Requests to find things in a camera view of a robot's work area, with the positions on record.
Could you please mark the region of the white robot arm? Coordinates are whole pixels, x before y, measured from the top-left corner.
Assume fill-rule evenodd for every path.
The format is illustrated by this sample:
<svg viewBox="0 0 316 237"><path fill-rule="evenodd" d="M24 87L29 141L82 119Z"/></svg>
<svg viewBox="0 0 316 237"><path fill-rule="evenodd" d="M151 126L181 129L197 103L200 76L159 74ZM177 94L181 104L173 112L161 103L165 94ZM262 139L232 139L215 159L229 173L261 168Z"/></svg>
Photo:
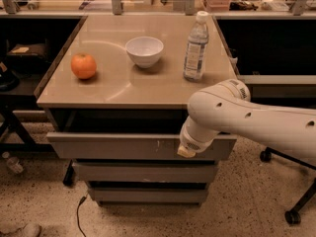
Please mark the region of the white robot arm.
<svg viewBox="0 0 316 237"><path fill-rule="evenodd" d="M316 164L316 111L255 104L247 86L228 79L193 93L178 153L194 157L220 132L237 134L292 158Z"/></svg>

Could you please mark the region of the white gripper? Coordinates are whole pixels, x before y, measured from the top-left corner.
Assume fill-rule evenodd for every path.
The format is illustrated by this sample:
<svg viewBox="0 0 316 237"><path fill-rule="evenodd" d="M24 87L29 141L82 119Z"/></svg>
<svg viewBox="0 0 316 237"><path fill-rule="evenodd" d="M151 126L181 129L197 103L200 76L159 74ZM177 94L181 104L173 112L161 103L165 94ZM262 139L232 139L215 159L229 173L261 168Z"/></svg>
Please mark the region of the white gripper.
<svg viewBox="0 0 316 237"><path fill-rule="evenodd" d="M184 158L193 158L196 153L205 151L214 139L214 131L200 126L183 126L180 133L181 145L177 154Z"/></svg>

